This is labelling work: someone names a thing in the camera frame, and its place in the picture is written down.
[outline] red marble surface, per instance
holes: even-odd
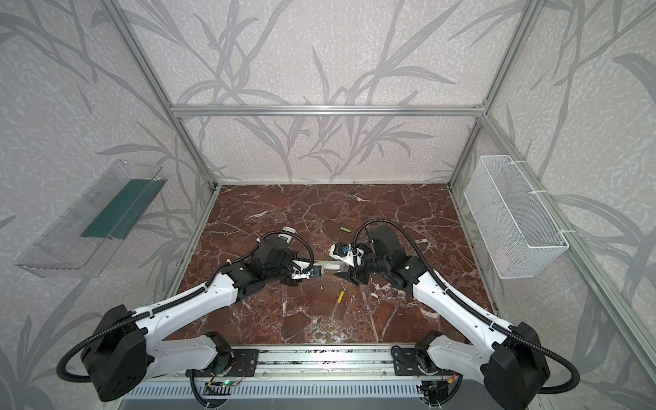
[[[487,294],[446,185],[223,186],[182,280],[183,291],[256,243],[256,233],[290,226],[308,241],[316,259],[338,241],[349,243],[368,219],[399,222],[446,280],[481,306]],[[409,255],[410,246],[401,243]],[[305,250],[297,241],[292,248]],[[356,287],[328,273],[298,287],[277,282],[185,326],[171,338],[218,331],[230,344],[416,342],[429,330],[464,337],[435,311],[393,289],[380,276]],[[340,292],[344,298],[337,303]]]

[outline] white object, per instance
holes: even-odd
[[[494,316],[487,310],[478,306],[471,299],[464,296],[456,288],[448,284],[444,278],[435,271],[438,278],[446,283],[460,299],[479,313],[490,319],[493,323],[505,327],[509,322]],[[501,332],[493,331],[488,325],[475,318],[462,306],[457,304],[449,295],[442,291],[431,275],[426,272],[419,277],[419,282],[413,285],[415,299],[428,305],[450,324],[458,329],[472,344],[465,344],[451,340],[442,335],[433,340],[428,348],[430,359],[442,369],[451,369],[483,384],[485,375],[481,373],[481,365],[488,363],[494,353],[492,344],[503,343],[506,336]]]
[[[294,228],[290,228],[288,226],[283,228],[283,231],[291,232],[292,234],[296,233],[296,230]],[[287,244],[291,243],[292,236],[291,235],[285,235],[285,234],[279,234],[278,237],[283,238],[285,241],[287,241]]]
[[[353,263],[353,253],[340,258],[333,254],[335,246],[331,247],[330,255],[343,261],[345,264]],[[358,263],[361,263],[362,250],[357,249]],[[472,300],[460,293],[456,288],[448,284],[437,271],[438,280],[444,282],[448,289],[452,290],[461,300],[480,314],[489,318],[504,328],[508,328],[509,322],[494,316],[487,310],[478,306]],[[140,329],[147,329],[144,335],[146,339],[146,352],[154,357],[154,362],[148,366],[144,380],[153,377],[182,372],[187,369],[204,369],[210,365],[216,356],[216,346],[207,336],[200,336],[186,340],[172,340],[164,342],[163,339],[182,326],[212,312],[213,310],[228,306],[236,302],[237,289],[228,275],[216,275],[210,286],[198,285],[187,291],[175,295],[167,300],[162,300],[148,306],[135,309],[134,314],[152,312],[153,309],[174,300],[189,295],[198,289],[205,292],[197,295],[186,302],[173,306],[163,312],[151,314],[150,317],[136,322]],[[482,364],[489,362],[494,352],[492,344],[503,343],[506,337],[491,330],[484,322],[475,318],[462,306],[449,297],[435,282],[433,277],[425,272],[419,277],[418,283],[413,285],[414,298],[422,302],[439,315],[443,316],[473,344],[473,346],[455,342],[446,336],[436,338],[429,346],[428,355],[431,360],[441,368],[447,368],[464,376],[483,383],[484,375],[481,373]]]
[[[567,240],[507,155],[484,155],[464,192],[502,279],[533,277],[569,248]]]
[[[213,310],[237,301],[237,289],[228,275],[216,275],[207,291],[186,302],[136,322],[139,329],[146,328],[146,352],[155,358],[148,366],[144,380],[187,369],[204,369],[216,356],[216,345],[207,336],[163,342],[179,328],[203,317]],[[192,287],[171,298],[135,309],[135,315],[151,312],[160,305],[172,302],[205,288],[205,284]]]

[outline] transparent acrylic shelf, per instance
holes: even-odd
[[[166,182],[116,161],[16,262],[41,277],[97,277]]]
[[[484,155],[464,193],[497,274],[533,277],[569,248],[544,203],[507,155]]]

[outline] black cable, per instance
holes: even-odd
[[[424,386],[417,386],[419,390],[422,390],[423,392],[439,392],[440,390],[444,390],[447,387],[449,387],[450,384],[444,384],[443,386],[440,387],[435,387],[435,388],[430,388],[430,387],[424,387]]]
[[[433,267],[431,267],[431,265],[428,263],[428,261],[426,260],[426,257],[424,256],[423,252],[419,249],[419,246],[415,243],[415,240],[412,239],[410,234],[408,234],[405,229],[403,229],[399,224],[397,224],[393,220],[389,220],[389,219],[385,219],[385,218],[374,218],[374,219],[370,219],[367,222],[365,222],[364,224],[362,224],[362,226],[360,226],[358,228],[358,230],[355,232],[355,234],[353,236],[353,242],[352,242],[351,246],[352,246],[352,249],[354,250],[354,252],[356,250],[356,242],[358,241],[358,236],[360,235],[362,230],[367,225],[370,225],[370,224],[373,224],[373,223],[376,223],[376,222],[383,222],[383,223],[392,225],[397,230],[399,230],[403,234],[403,236],[405,236],[405,238],[408,240],[408,242],[410,242],[410,246],[412,246],[413,250],[417,254],[417,257],[419,257],[419,260],[422,262],[424,267],[428,270],[428,273],[430,274],[430,276],[435,280],[435,283],[437,283],[437,285],[440,287],[440,289],[442,289],[442,291],[446,295],[449,295],[449,297],[451,299],[453,299],[457,304],[462,306],[462,308],[464,308],[467,312],[472,314],[475,318],[479,319],[480,321],[482,321],[486,325],[490,326],[490,328],[492,330],[499,331],[499,332],[503,333],[504,335],[506,335],[507,337],[510,337],[511,339],[514,339],[515,341],[523,344],[524,346],[526,346],[526,347],[528,347],[528,348],[530,348],[530,349],[532,349],[532,350],[534,350],[538,353],[541,353],[541,354],[545,355],[546,357],[548,357],[550,359],[553,359],[553,360],[557,361],[558,363],[563,365],[570,372],[571,376],[570,376],[570,378],[567,382],[565,382],[563,384],[559,384],[558,386],[542,387],[539,391],[539,394],[564,393],[564,392],[568,392],[568,391],[572,390],[574,387],[576,387],[579,384],[579,381],[581,381],[581,376],[579,374],[579,371],[569,360],[565,359],[564,357],[562,357],[561,355],[559,355],[555,352],[552,352],[549,349],[546,349],[546,348],[542,347],[539,344],[535,344],[535,343],[531,342],[530,340],[526,340],[522,336],[518,335],[517,333],[515,333],[515,332],[513,332],[509,329],[506,329],[503,326],[498,325],[497,323],[493,322],[491,319],[489,319],[485,315],[481,314],[479,311],[477,311],[473,307],[469,306],[469,304],[467,304],[464,300],[460,299],[458,297],[458,295],[456,295],[452,290],[450,290],[448,288],[447,284],[444,283],[437,276],[437,274],[435,273]],[[353,259],[354,259],[354,264],[357,266],[357,264],[355,263],[356,262],[355,254],[353,256]]]
[[[457,374],[458,374],[458,381],[455,383],[455,386],[453,387],[453,390],[449,393],[447,398],[445,398],[444,401],[441,402],[440,404],[447,403],[449,400],[453,399],[453,396],[455,396],[455,394],[460,389],[460,385],[462,384],[462,375],[460,373],[457,373]]]
[[[192,385],[192,394],[194,395],[196,401],[198,401],[198,403],[200,403],[206,409],[218,409],[219,407],[221,407],[221,405],[227,401],[226,399],[216,399],[216,400],[203,399],[200,392],[198,392],[198,389],[196,388],[196,382],[194,380],[194,372],[195,370],[193,369],[189,370],[189,381]],[[212,401],[220,401],[220,403],[213,405]]]
[[[221,272],[221,269],[223,269],[225,267],[228,267],[233,263],[241,262],[242,260],[244,260],[246,258],[249,258],[252,254],[255,253],[255,251],[257,251],[257,248],[259,246],[260,246],[260,244],[258,243],[250,251],[248,251],[248,253],[246,255],[235,259],[234,262],[232,262],[232,261],[226,262],[223,265],[220,265],[218,268],[214,269],[214,272],[212,273],[212,276],[210,276],[209,279],[205,282],[205,287],[209,287],[212,284],[212,282],[214,281],[214,278],[216,277],[216,275],[218,275],[218,273]]]
[[[282,231],[281,230],[281,231],[267,232],[264,235],[262,235],[260,240],[264,239],[267,236],[271,236],[271,235],[288,235],[288,236],[291,236],[291,237],[297,239],[299,242],[301,242],[303,244],[303,246],[305,246],[305,249],[307,249],[308,254],[310,254],[310,264],[308,265],[307,268],[303,269],[303,272],[307,273],[313,268],[313,266],[314,266],[314,252],[312,251],[312,247],[310,246],[310,244],[307,243],[305,239],[301,238],[300,236],[298,236],[297,234],[295,234],[293,232],[288,232],[288,231]]]

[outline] metal base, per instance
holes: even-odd
[[[396,348],[392,353],[394,374],[397,376],[425,376],[417,365],[417,351],[412,348]]]
[[[309,398],[418,398],[420,382],[413,380],[246,380],[235,387],[209,388],[207,382],[196,382],[205,399],[309,399]],[[123,400],[188,400],[193,399],[189,380],[148,381],[123,396]]]
[[[257,367],[253,377],[246,381],[276,380],[441,380],[441,375],[426,376],[394,374],[394,360],[390,353],[393,344],[282,344],[244,346],[256,348]],[[398,345],[414,349],[413,344]],[[238,352],[240,346],[233,346]],[[211,374],[200,374],[197,381],[209,381]],[[234,380],[235,377],[217,377],[215,383]],[[153,379],[152,382],[181,381],[188,376],[176,373]],[[150,381],[141,386],[148,386]]]
[[[255,376],[255,367],[257,366],[257,356],[260,351],[257,349],[233,349],[235,362],[244,363],[232,365],[226,377],[253,377]]]

